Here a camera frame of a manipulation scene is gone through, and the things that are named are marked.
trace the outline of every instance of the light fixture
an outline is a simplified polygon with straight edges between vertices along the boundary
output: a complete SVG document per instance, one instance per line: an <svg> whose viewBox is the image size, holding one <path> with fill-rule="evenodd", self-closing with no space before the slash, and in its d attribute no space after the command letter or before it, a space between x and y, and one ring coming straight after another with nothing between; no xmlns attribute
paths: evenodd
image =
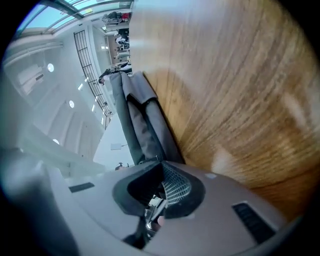
<svg viewBox="0 0 320 256"><path fill-rule="evenodd" d="M48 64L47 68L48 68L49 72L53 72L55 70L54 65L52 65L51 63Z"/></svg>
<svg viewBox="0 0 320 256"><path fill-rule="evenodd" d="M72 100L70 100L69 101L69 106L70 106L70 108L73 109L75 107L75 103Z"/></svg>

